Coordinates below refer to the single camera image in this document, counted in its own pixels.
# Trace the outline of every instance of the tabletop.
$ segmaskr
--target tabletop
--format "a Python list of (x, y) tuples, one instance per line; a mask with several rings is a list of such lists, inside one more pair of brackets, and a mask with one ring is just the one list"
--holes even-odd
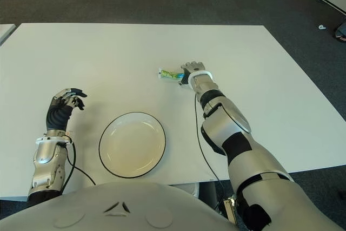
[[(138, 179), (215, 180), (198, 147), (195, 93), (157, 77), (159, 67), (179, 71), (190, 61), (204, 63), (248, 119), (255, 140), (288, 172), (345, 164), (346, 122), (263, 26), (22, 24), (0, 47), (0, 197), (27, 195), (35, 140), (45, 133), (51, 98), (63, 88), (88, 94), (67, 130), (76, 165), (96, 183), (124, 181), (103, 168), (98, 143), (113, 119), (131, 111), (157, 118), (167, 138), (159, 164)], [(199, 106), (197, 113), (200, 128)], [(226, 158), (203, 138), (201, 145), (218, 177), (228, 179)], [(76, 171), (66, 192), (89, 185)]]

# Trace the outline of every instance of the plate rim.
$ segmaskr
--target plate rim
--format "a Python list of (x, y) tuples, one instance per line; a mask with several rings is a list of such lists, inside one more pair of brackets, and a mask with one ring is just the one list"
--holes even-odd
[[(106, 167), (106, 165), (104, 165), (104, 163), (103, 163), (103, 161), (102, 161), (102, 158), (101, 158), (100, 147), (101, 147), (102, 136), (103, 136), (104, 132), (106, 132), (107, 128), (108, 128), (114, 121), (116, 121), (118, 118), (120, 118), (120, 117), (122, 117), (122, 116), (125, 116), (125, 115), (127, 115), (127, 114), (133, 114), (133, 113), (140, 113), (140, 114), (149, 115), (149, 116), (151, 116), (152, 118), (154, 118), (154, 119), (160, 124), (161, 129), (162, 129), (162, 132), (163, 132), (163, 136), (164, 136), (164, 146), (163, 146), (163, 151), (162, 151), (162, 155), (161, 155), (160, 159), (157, 161), (157, 163), (156, 163), (150, 170), (146, 171), (145, 173), (143, 173), (143, 174), (141, 174), (141, 175), (137, 175), (137, 176), (133, 176), (133, 177), (126, 177), (126, 176), (121, 176), (121, 175), (115, 174), (115, 173), (112, 172), (110, 169), (108, 169), (108, 168)], [(134, 179), (134, 178), (138, 178), (138, 177), (141, 177), (141, 176), (147, 174), (148, 172), (152, 171), (152, 170), (158, 165), (158, 163), (161, 161), (161, 159), (162, 159), (162, 157), (163, 157), (163, 155), (164, 155), (165, 150), (166, 150), (166, 133), (165, 133), (165, 131), (164, 131), (164, 129), (163, 129), (163, 126), (161, 125), (160, 121), (159, 121), (156, 117), (154, 117), (153, 115), (150, 115), (150, 114), (145, 113), (145, 112), (139, 112), (139, 111), (127, 112), (127, 113), (122, 114), (122, 115), (116, 117), (115, 119), (113, 119), (113, 120), (104, 128), (104, 130), (103, 130), (103, 132), (102, 132), (102, 135), (101, 135), (101, 137), (99, 138), (99, 142), (98, 142), (98, 157), (99, 157), (99, 160), (101, 161), (102, 166), (103, 166), (110, 174), (113, 174), (114, 176), (117, 176), (117, 177), (120, 177), (120, 178), (124, 178), (124, 179)]]

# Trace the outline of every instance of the black glove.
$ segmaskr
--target black glove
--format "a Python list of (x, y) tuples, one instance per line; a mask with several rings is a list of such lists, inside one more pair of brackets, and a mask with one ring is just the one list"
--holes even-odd
[(78, 97), (86, 97), (80, 89), (64, 89), (56, 94), (48, 108), (46, 117), (47, 130), (63, 130), (66, 131), (66, 126), (72, 110), (79, 107), (84, 110), (83, 101)]

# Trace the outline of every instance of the toothpaste tube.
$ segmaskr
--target toothpaste tube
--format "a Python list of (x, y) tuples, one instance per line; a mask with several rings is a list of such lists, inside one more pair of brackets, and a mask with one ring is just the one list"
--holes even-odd
[(172, 80), (180, 80), (184, 77), (183, 73), (173, 73), (161, 68), (158, 69), (158, 77), (159, 78), (171, 78)]

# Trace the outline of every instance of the white wristband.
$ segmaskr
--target white wristband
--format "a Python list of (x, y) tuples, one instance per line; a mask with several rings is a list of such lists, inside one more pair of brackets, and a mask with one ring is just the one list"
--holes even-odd
[(189, 86), (190, 86), (191, 89), (193, 89), (193, 87), (192, 87), (192, 85), (191, 85), (191, 80), (193, 79), (193, 77), (196, 77), (196, 76), (198, 76), (198, 75), (203, 75), (203, 74), (209, 75), (209, 77), (212, 79), (212, 74), (211, 74), (209, 71), (206, 71), (206, 70), (194, 71), (194, 72), (192, 72), (192, 73), (189, 75), (188, 83), (189, 83)]

